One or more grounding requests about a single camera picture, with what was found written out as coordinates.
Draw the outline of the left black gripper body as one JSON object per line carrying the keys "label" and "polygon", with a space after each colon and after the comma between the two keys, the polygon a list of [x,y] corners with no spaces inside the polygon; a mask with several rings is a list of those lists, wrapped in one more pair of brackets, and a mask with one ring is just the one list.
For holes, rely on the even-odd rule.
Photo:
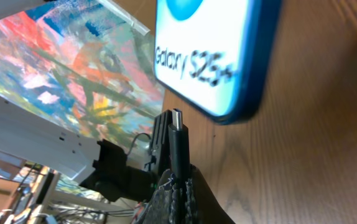
{"label": "left black gripper body", "polygon": [[154,120],[147,159],[144,164],[146,179],[156,179],[170,168],[169,125],[171,123],[171,110],[165,110]]}

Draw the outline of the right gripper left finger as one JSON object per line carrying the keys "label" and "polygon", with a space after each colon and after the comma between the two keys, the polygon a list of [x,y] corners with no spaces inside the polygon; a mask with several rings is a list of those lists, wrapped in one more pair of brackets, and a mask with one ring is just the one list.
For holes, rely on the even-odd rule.
{"label": "right gripper left finger", "polygon": [[157,188],[145,210],[140,214],[135,224],[178,224],[180,223],[180,203],[182,202],[182,189],[178,178],[167,169],[162,174]]}

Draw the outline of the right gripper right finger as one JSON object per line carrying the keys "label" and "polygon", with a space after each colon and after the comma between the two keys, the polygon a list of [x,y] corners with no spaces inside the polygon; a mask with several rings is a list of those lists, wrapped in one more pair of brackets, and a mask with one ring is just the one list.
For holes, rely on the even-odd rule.
{"label": "right gripper right finger", "polygon": [[190,178],[185,182],[187,223],[234,224],[222,209],[200,170],[190,165]]}

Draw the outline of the blue Galaxy smartphone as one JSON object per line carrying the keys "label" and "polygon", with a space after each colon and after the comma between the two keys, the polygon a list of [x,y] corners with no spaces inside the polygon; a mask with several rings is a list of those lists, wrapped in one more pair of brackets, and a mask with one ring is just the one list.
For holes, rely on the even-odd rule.
{"label": "blue Galaxy smartphone", "polygon": [[157,0],[157,81],[215,123],[251,119],[281,8],[281,0]]}

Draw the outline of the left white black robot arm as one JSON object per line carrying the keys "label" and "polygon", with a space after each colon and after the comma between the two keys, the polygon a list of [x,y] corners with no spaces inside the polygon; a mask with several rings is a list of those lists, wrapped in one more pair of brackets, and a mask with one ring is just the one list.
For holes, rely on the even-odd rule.
{"label": "left white black robot arm", "polygon": [[171,123],[170,110],[155,117],[144,167],[135,168],[132,151],[73,133],[0,96],[0,151],[56,170],[109,201],[149,201],[170,167]]}

